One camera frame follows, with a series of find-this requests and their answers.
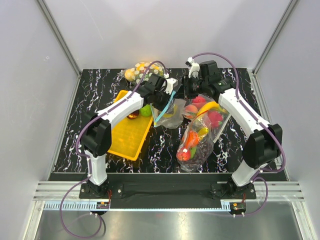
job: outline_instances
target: reflective floor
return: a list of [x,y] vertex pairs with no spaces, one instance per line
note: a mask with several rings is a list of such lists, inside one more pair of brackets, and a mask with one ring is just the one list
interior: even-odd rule
[[[258,207],[248,203],[247,212]],[[85,214],[64,211],[66,225]],[[233,218],[222,212],[121,212],[104,214],[104,227],[93,239],[100,240],[302,240],[289,202],[269,202],[257,215]],[[93,234],[99,220],[86,216],[68,228],[80,236]],[[43,211],[37,240],[72,240],[60,223],[58,211]]]

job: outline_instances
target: bag of fruit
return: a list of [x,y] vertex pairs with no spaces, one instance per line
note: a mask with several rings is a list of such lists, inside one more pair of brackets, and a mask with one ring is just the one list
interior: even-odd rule
[[182,171],[192,173],[204,164],[231,116],[215,101],[211,102],[198,106],[198,102],[194,102],[194,106],[200,110],[187,126],[176,153]]

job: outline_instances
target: yellow plastic tray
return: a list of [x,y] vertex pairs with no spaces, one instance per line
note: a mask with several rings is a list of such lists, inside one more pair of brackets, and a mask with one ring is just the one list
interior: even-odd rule
[[[128,91],[121,90],[114,102],[127,93]],[[135,119],[123,119],[112,130],[112,144],[108,153],[136,161],[152,122],[152,116],[145,117],[141,114]]]

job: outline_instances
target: gray wall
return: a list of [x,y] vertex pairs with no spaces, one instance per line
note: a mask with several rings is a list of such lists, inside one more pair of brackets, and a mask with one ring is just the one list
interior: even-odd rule
[[77,78],[35,0],[1,1],[0,33],[0,239],[17,240]]
[[258,80],[272,121],[283,127],[292,180],[299,181],[320,236],[320,1],[300,1]]
[[83,69],[153,60],[185,68],[188,57],[210,51],[253,68],[290,0],[45,2]]

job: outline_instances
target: wall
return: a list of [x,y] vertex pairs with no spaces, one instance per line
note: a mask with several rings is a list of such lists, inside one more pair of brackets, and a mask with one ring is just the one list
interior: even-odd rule
[[299,181],[320,236],[320,1],[300,1],[258,72],[272,121],[283,127],[292,180]]
[[45,1],[82,69],[153,60],[185,67],[210,51],[251,69],[290,0]]
[[76,75],[36,1],[0,7],[0,239],[22,239],[45,180]]

